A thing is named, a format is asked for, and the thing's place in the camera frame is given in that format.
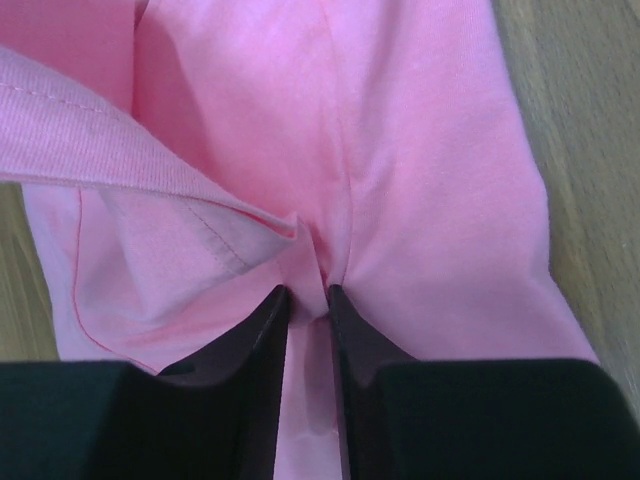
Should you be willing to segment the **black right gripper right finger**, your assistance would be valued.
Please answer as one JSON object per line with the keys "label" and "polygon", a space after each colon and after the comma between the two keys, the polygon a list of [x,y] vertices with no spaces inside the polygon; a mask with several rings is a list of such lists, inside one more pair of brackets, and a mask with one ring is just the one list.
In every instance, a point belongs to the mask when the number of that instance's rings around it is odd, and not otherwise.
{"label": "black right gripper right finger", "polygon": [[329,290],[346,479],[635,479],[639,427],[578,359],[420,361]]}

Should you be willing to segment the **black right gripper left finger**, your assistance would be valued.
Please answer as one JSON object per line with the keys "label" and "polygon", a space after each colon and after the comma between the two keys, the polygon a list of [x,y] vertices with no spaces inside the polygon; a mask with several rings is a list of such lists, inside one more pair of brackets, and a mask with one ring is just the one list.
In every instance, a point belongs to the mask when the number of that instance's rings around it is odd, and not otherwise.
{"label": "black right gripper left finger", "polygon": [[5,479],[270,479],[290,295],[150,374],[121,361],[1,367]]}

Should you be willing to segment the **pink t-shirt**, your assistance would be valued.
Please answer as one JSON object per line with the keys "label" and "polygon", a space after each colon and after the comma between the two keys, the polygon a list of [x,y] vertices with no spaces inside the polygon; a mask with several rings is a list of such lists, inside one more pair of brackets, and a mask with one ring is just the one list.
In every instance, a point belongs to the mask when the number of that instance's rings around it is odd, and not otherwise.
{"label": "pink t-shirt", "polygon": [[5,1],[1,177],[64,360],[294,297],[275,475],[341,475],[326,292],[420,359],[595,355],[486,1]]}

